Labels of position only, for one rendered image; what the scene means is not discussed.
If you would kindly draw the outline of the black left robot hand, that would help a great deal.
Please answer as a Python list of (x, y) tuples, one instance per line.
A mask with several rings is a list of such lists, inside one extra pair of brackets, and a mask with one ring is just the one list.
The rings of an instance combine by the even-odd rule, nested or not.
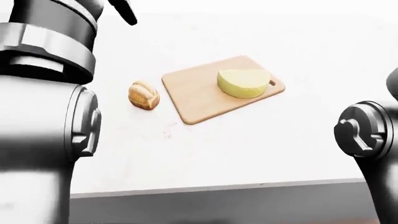
[[(131, 26), (137, 24), (128, 0), (107, 0)], [(56, 31), (93, 50), (105, 0), (14, 0), (9, 22)]]

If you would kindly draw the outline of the crusty brown bread roll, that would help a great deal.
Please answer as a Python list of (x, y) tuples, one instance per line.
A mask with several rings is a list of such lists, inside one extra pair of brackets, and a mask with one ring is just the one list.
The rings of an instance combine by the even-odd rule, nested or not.
[(160, 102), (160, 95), (155, 88), (144, 82), (134, 82), (129, 87), (128, 99), (133, 106), (142, 110), (153, 110)]

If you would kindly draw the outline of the wooden cutting board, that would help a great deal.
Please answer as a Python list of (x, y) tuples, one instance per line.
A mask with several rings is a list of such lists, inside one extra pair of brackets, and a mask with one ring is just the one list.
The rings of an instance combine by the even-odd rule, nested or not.
[(250, 57), (240, 55), (165, 74), (162, 83), (182, 121), (197, 124), (282, 93), (285, 85), (275, 76), (271, 76), (265, 93), (256, 98), (235, 98), (218, 88), (216, 77), (219, 70), (262, 68)]

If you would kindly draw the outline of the pale yellow cheese wheel piece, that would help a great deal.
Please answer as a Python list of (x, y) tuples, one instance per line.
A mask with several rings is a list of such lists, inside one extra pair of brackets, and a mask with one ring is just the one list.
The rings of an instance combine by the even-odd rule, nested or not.
[(235, 98), (255, 98), (267, 90), (271, 74), (263, 69), (220, 70), (217, 74), (219, 89)]

